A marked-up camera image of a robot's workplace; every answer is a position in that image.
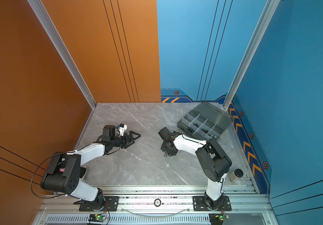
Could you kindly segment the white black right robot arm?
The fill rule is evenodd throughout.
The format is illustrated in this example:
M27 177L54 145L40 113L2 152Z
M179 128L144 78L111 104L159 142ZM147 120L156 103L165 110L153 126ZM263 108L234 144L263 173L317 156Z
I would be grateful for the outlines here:
M223 188L232 165L232 160L214 139L198 140L179 132L171 132L164 127L158 132L163 140L161 150L168 156L179 151L198 158L203 173L208 178L203 206L210 211L230 211L231 206Z

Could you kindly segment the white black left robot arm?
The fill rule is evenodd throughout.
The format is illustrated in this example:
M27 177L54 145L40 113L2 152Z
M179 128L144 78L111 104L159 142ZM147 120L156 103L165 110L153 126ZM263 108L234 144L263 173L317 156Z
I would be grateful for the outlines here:
M126 149L135 143L141 135L129 133L115 135L113 126L107 127L103 135L92 144L72 152L55 153L47 166L40 186L44 190L61 192L79 199L76 204L93 211L105 209L106 200L100 188L91 186L81 178L81 168L87 162L110 154L117 147Z

